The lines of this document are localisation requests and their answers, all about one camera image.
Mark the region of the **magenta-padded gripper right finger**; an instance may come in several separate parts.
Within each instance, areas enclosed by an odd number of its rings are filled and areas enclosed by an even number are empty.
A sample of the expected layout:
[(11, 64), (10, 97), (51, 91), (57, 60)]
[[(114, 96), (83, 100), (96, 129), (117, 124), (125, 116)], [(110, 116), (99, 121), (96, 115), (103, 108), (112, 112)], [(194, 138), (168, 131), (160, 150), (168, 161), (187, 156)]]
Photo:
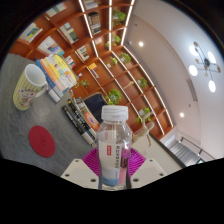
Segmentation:
[(128, 175), (131, 188), (135, 189), (165, 177), (166, 173), (154, 158), (146, 158), (137, 150), (131, 149)]

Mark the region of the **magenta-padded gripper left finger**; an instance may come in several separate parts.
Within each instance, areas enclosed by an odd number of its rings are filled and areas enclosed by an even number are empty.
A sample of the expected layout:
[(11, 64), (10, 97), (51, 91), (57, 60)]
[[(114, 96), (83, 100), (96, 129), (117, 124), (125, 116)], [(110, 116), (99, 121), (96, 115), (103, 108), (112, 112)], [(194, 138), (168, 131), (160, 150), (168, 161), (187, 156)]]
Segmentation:
[(83, 188), (97, 189), (100, 177), (98, 150), (91, 150), (82, 159), (75, 158), (61, 177)]

